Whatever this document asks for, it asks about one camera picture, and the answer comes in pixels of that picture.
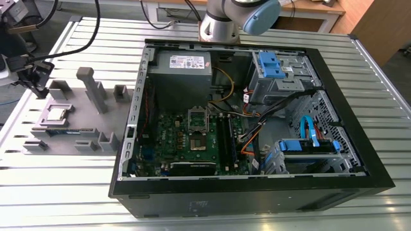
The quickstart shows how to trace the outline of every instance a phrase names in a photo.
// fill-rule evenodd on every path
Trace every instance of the wooden desk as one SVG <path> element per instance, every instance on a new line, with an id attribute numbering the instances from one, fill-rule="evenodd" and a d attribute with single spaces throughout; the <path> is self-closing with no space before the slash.
<path id="1" fill-rule="evenodd" d="M 190 9 L 184 0 L 144 0 L 144 2 L 148 18 L 154 22 L 158 22 L 159 8 Z M 191 2 L 195 4 L 199 11 L 206 11 L 207 0 L 191 0 Z M 339 16 L 346 13 L 338 2 L 334 4 L 334 7 L 327 7 L 321 2 L 313 2 L 311 0 L 298 0 L 294 4 L 295 18 L 291 23 L 289 19 L 284 19 L 291 16 L 293 4 L 284 5 L 282 7 L 279 27 L 276 27 L 278 29 L 306 30 L 329 33 Z"/>

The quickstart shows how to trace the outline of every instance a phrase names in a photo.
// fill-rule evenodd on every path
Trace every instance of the green circuit board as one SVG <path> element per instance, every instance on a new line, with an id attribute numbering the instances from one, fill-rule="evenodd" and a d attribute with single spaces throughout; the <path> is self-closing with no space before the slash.
<path id="1" fill-rule="evenodd" d="M 155 140 L 155 161 L 152 164 L 155 171 L 152 174 L 160 176 L 159 163 L 171 163 L 176 161 L 188 162 L 212 162 L 216 163 L 216 175 L 248 175 L 247 160 L 238 161 L 238 167 L 230 170 L 220 168 L 219 154 L 219 136 L 218 136 L 218 115 L 210 115 L 207 121 L 200 117 L 191 117 L 191 126 L 204 126 L 208 124 L 207 133 L 188 133 L 188 115 L 160 114 L 158 120 L 158 131 Z M 231 118 L 235 138 L 242 134 L 243 127 L 239 117 Z M 194 147 L 202 147 L 204 150 L 192 150 Z"/>

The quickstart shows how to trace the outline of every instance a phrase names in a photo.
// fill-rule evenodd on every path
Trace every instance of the ram slot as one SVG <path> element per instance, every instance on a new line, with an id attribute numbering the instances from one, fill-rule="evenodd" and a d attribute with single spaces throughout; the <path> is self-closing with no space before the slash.
<path id="1" fill-rule="evenodd" d="M 238 165 L 238 152 L 236 152 L 236 138 L 234 136 L 232 120 L 228 118 L 230 125 L 230 140 L 231 140 L 231 155 L 232 155 L 232 166 L 234 168 L 239 167 Z"/>
<path id="2" fill-rule="evenodd" d="M 218 140 L 222 171 L 230 171 L 230 169 L 234 168 L 232 141 L 230 134 L 230 118 L 220 117 L 218 119 Z"/>

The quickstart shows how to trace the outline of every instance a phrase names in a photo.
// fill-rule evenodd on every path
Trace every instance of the floor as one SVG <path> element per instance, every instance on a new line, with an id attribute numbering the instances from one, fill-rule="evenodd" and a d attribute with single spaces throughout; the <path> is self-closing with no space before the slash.
<path id="1" fill-rule="evenodd" d="M 36 4 L 42 15 L 47 15 L 52 6 L 52 2 L 38 0 Z M 195 16 L 192 13 L 188 15 L 188 11 L 179 10 L 176 12 L 170 11 L 170 13 L 172 15 L 176 15 L 179 17 L 178 19 L 183 19 L 182 22 L 195 23 Z M 34 32 L 34 36 L 39 44 L 35 55 L 48 54 L 72 15 L 95 17 L 95 5 L 71 2 L 63 3 L 63 10 L 56 12 L 51 21 L 48 22 L 48 24 L 44 25 L 42 30 Z M 146 20 L 139 6 L 139 2 L 136 2 L 136 6 L 132 7 L 102 5 L 102 15 L 104 18 Z M 167 12 L 164 10 L 159 11 L 159 20 L 170 20 L 170 17 L 167 17 Z M 405 57 L 402 53 L 397 53 L 389 63 L 383 66 L 383 71 L 389 76 L 390 80 L 393 81 L 394 85 L 397 86 L 399 92 L 403 94 L 406 100 L 409 101 L 409 103 L 411 103 L 411 55 L 409 55 L 409 57 Z M 23 93 L 24 88 L 20 86 L 0 87 L 0 128 L 2 123 L 6 122 L 16 106 L 16 103 L 11 103 L 7 105 L 2 104 L 19 99 Z"/>

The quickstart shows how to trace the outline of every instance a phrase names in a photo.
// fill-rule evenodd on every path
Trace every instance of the sticker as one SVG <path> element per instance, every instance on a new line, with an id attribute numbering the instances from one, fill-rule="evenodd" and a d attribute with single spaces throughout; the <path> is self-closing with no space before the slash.
<path id="1" fill-rule="evenodd" d="M 174 55 L 170 58 L 170 68 L 204 69 L 204 57 Z"/>
<path id="2" fill-rule="evenodd" d="M 200 212 L 208 207 L 208 201 L 192 201 L 188 205 L 190 212 Z"/>
<path id="3" fill-rule="evenodd" d="M 283 67 L 282 67 L 282 70 L 283 70 L 283 71 L 291 71 L 291 72 L 293 72 L 293 68 L 289 67 L 289 66 L 283 66 Z"/>
<path id="4" fill-rule="evenodd" d="M 252 166 L 258 169 L 258 167 L 259 167 L 259 163 L 258 163 L 258 161 L 255 160 L 255 159 L 252 159 Z"/>
<path id="5" fill-rule="evenodd" d="M 244 96 L 243 96 L 243 101 L 244 101 L 244 103 L 250 102 L 250 96 L 247 94 L 244 94 Z"/>

